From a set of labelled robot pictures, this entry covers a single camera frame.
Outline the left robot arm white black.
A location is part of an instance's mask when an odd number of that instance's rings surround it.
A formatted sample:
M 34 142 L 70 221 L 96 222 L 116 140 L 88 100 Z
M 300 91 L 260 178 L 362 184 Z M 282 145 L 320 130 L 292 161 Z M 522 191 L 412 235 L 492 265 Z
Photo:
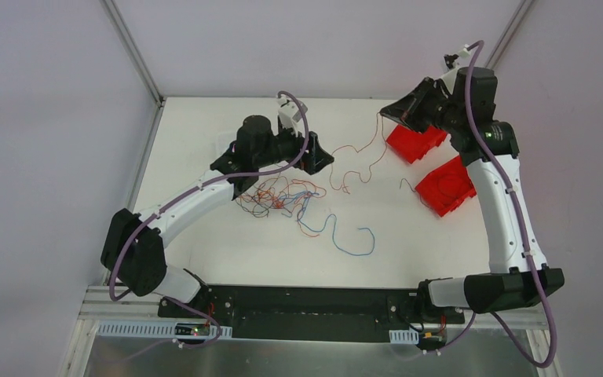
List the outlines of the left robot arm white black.
M 121 209 L 114 214 L 100 257 L 110 272 L 111 299 L 121 299 L 115 291 L 121 282 L 127 293 L 175 299 L 188 317 L 202 316 L 208 307 L 208 297 L 201 291 L 205 284 L 197 275 L 167 264 L 165 250 L 171 241 L 203 215 L 244 194 L 270 173 L 271 165 L 278 166 L 275 174 L 293 167 L 313 175 L 333 162 L 315 132 L 302 134 L 285 127 L 282 119 L 274 131 L 267 117 L 246 117 L 236 139 L 196 183 L 167 203 L 139 213 Z

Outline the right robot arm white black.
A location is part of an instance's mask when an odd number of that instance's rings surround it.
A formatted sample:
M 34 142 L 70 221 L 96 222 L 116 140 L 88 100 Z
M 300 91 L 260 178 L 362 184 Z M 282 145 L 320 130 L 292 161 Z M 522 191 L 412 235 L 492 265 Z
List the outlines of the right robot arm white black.
M 495 120 L 498 79 L 491 69 L 456 68 L 450 81 L 424 78 L 379 114 L 409 130 L 447 132 L 476 189 L 488 238 L 489 270 L 460 278 L 425 280 L 414 301 L 426 322 L 446 307 L 497 313 L 540 305 L 565 284 L 551 268 L 530 223 L 520 181 L 520 150 L 513 127 Z

